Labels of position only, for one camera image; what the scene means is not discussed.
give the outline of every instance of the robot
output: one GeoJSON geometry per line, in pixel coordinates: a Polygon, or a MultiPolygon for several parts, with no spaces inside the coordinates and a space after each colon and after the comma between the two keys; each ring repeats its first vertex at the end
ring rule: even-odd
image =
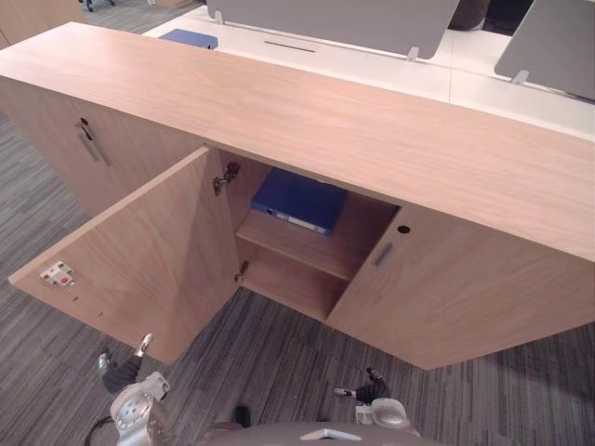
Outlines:
{"type": "MultiPolygon", "coordinates": [[[[99,373],[107,390],[115,395],[110,416],[99,420],[89,432],[114,422],[118,430],[117,446],[162,446],[176,444],[166,433],[166,414],[160,403],[170,389],[158,372],[137,382],[142,358],[152,335],[142,339],[140,347],[121,366],[112,360],[109,351],[99,356],[99,373]]],[[[338,387],[335,394],[351,398],[363,405],[355,407],[355,423],[279,423],[249,426],[246,408],[237,408],[235,420],[211,426],[197,446],[438,446],[422,439],[411,426],[403,405],[393,399],[382,375],[367,369],[371,384],[350,390],[338,387]]]]}

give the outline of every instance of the cabinet top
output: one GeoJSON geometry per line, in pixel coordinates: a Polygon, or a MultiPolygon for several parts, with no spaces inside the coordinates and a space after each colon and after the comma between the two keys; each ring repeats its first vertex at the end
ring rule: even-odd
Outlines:
{"type": "Polygon", "coordinates": [[[0,76],[595,260],[595,148],[588,140],[80,23],[2,50],[0,76]]]}

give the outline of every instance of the open cabinet door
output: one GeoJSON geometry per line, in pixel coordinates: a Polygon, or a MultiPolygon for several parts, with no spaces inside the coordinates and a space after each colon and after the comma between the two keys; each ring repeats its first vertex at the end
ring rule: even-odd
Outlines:
{"type": "Polygon", "coordinates": [[[202,148],[15,272],[10,282],[107,335],[173,362],[238,287],[218,152],[202,148]],[[40,277],[63,262],[73,285],[40,277]]]}

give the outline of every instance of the cable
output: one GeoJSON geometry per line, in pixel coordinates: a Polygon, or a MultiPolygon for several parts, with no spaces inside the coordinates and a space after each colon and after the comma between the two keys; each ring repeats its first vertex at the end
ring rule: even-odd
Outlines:
{"type": "Polygon", "coordinates": [[[104,418],[101,418],[100,420],[98,420],[98,422],[95,423],[91,427],[91,430],[89,430],[89,433],[86,434],[86,437],[85,437],[85,446],[91,446],[91,437],[93,437],[93,433],[97,429],[101,429],[102,427],[104,427],[108,423],[113,423],[113,420],[112,420],[112,418],[109,415],[106,416],[106,417],[104,417],[104,418]]]}

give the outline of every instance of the lock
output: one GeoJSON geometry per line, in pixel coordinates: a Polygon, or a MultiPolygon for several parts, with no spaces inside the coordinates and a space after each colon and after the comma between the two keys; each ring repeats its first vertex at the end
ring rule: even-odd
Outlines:
{"type": "Polygon", "coordinates": [[[73,286],[74,280],[72,274],[73,269],[64,262],[56,262],[54,266],[42,272],[40,277],[52,285],[73,286]]]}

